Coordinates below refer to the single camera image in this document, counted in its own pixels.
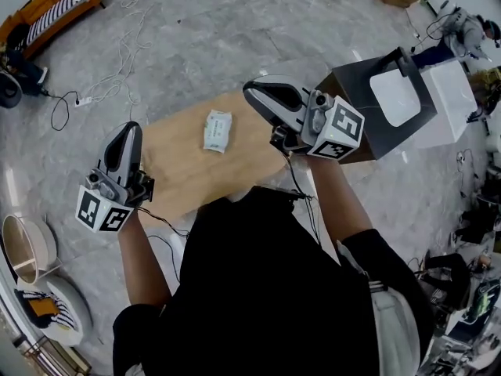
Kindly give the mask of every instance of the striped cushion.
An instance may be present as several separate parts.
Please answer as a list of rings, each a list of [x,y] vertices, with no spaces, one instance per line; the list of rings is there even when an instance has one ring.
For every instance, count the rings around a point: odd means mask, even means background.
[[[31,45],[36,38],[47,31],[59,18],[85,2],[88,2],[88,0],[59,0],[47,13],[31,25],[26,42],[27,46]]]

